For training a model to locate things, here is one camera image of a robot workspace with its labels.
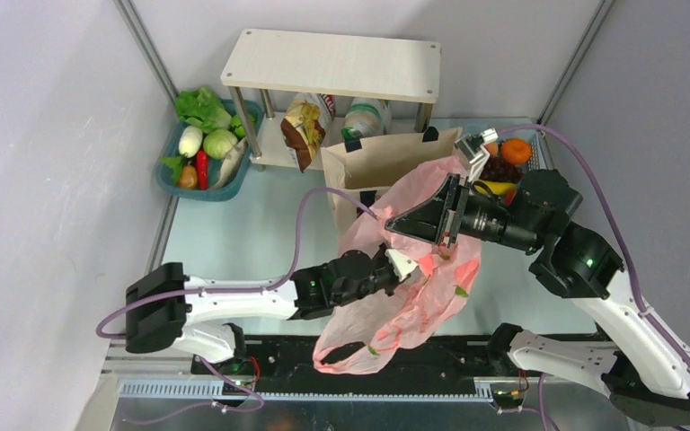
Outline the yellow banana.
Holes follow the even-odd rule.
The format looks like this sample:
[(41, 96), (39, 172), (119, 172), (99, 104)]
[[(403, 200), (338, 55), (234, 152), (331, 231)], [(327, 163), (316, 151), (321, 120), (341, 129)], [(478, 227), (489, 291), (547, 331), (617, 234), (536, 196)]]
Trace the yellow banana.
[(518, 185), (510, 182), (477, 180), (474, 183), (474, 187), (478, 191), (485, 193), (490, 192), (493, 195), (503, 197), (515, 191)]

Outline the pink plastic grocery bag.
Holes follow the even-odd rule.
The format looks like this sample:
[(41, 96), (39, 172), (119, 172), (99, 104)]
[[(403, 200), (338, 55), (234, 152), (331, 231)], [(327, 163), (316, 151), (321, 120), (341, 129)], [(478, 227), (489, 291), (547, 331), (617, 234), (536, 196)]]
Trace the pink plastic grocery bag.
[(480, 240), (461, 237), (449, 249), (385, 229), (385, 222), (427, 200), (449, 173), (465, 176), (455, 156), (421, 163), (400, 178), (340, 237), (340, 250), (374, 255), (386, 244), (419, 264), (417, 278), (393, 295), (380, 291), (335, 308), (313, 352), (314, 368), (323, 374), (374, 374), (400, 348), (416, 348), (466, 305), (482, 264)]

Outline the dark red grape bunch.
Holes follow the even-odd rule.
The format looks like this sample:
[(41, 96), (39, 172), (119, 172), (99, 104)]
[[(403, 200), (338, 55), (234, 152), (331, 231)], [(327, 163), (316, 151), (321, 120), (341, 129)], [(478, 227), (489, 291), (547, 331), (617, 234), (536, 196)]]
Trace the dark red grape bunch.
[(480, 180), (518, 183), (523, 175), (524, 173), (519, 167), (497, 156), (490, 158), (484, 165)]

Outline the beige canvas tote bag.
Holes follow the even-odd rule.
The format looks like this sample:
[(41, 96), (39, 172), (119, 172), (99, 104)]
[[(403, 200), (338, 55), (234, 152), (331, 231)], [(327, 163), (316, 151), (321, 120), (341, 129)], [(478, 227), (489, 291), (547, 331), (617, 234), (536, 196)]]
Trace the beige canvas tote bag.
[(464, 170), (455, 149), (461, 128), (383, 135), (321, 151), (325, 184), (370, 207), (384, 194), (395, 212), (429, 198), (449, 173)]

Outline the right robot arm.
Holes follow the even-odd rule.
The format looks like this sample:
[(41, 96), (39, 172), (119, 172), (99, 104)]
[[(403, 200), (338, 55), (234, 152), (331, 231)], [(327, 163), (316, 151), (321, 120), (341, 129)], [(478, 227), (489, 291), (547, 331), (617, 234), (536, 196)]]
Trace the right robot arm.
[(450, 174), (433, 196), (385, 227), (435, 245), (468, 236), (532, 256), (536, 280), (587, 313), (615, 350), (603, 353), (503, 323), (488, 341), (491, 359), (587, 387), (646, 426), (690, 426), (690, 349), (633, 291), (630, 268), (612, 246), (572, 221), (581, 200), (555, 170), (527, 172), (508, 204)]

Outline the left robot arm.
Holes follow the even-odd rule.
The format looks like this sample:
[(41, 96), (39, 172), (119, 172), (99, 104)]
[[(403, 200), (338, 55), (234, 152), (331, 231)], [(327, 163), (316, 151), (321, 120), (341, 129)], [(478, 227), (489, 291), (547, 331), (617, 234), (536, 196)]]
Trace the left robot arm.
[(180, 262), (163, 264), (127, 288), (125, 349), (152, 354), (174, 348), (219, 364), (243, 354), (237, 318), (310, 321), (373, 294), (390, 296), (419, 268), (416, 260), (381, 245), (374, 256), (350, 250), (296, 270), (290, 279), (230, 285), (188, 276)]

